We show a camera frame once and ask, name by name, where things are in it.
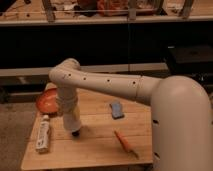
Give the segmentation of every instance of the wooden tabletop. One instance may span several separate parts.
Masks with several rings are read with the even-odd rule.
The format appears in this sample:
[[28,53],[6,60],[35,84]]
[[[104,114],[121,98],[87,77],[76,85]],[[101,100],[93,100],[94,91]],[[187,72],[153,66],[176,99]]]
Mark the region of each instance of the wooden tabletop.
[[[63,128],[62,117],[51,117],[50,152],[38,154],[35,151],[41,121],[38,113],[22,161],[22,170],[152,163],[148,106],[83,89],[78,89],[78,97],[83,123],[80,137],[73,138]],[[109,103],[114,100],[119,100],[123,106],[123,119],[112,119]],[[122,149],[114,130],[124,135],[139,154],[139,159]]]

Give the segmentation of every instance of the orange plastic bowl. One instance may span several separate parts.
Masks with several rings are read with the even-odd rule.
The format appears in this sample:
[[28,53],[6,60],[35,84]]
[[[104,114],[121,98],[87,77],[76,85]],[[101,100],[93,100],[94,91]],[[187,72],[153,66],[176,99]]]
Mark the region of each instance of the orange plastic bowl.
[[58,105],[56,103],[57,89],[51,88],[45,90],[37,99],[36,107],[44,114],[55,113],[58,110]]

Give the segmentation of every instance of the floor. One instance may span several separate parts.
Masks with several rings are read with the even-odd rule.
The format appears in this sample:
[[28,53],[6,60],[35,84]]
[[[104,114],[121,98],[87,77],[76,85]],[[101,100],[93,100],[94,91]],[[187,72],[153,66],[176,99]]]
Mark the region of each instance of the floor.
[[0,104],[0,171],[18,171],[30,135],[34,103]]

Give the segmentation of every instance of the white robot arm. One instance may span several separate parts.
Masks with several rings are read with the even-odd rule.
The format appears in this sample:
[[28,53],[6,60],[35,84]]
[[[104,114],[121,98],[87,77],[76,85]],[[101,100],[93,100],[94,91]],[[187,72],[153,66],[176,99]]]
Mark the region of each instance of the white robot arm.
[[74,59],[54,67],[59,113],[71,132],[81,128],[76,116],[76,88],[98,91],[151,105],[154,171],[213,171],[213,117],[205,90],[182,76],[95,74],[79,71]]

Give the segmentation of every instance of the orange carrot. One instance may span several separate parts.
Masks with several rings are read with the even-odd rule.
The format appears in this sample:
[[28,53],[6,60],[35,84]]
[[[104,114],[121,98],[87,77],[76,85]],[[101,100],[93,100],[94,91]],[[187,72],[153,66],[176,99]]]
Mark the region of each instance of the orange carrot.
[[134,154],[134,156],[139,159],[139,155],[138,153],[135,152],[135,150],[131,147],[131,145],[128,143],[128,141],[118,132],[118,131],[114,131],[116,137],[118,138],[118,140],[120,141],[123,149],[127,152],[127,153],[132,153]]
[[123,149],[126,152],[131,152],[132,151],[132,147],[130,146],[128,141],[118,131],[114,131],[114,133],[115,133],[116,137],[118,138],[118,140],[120,141]]

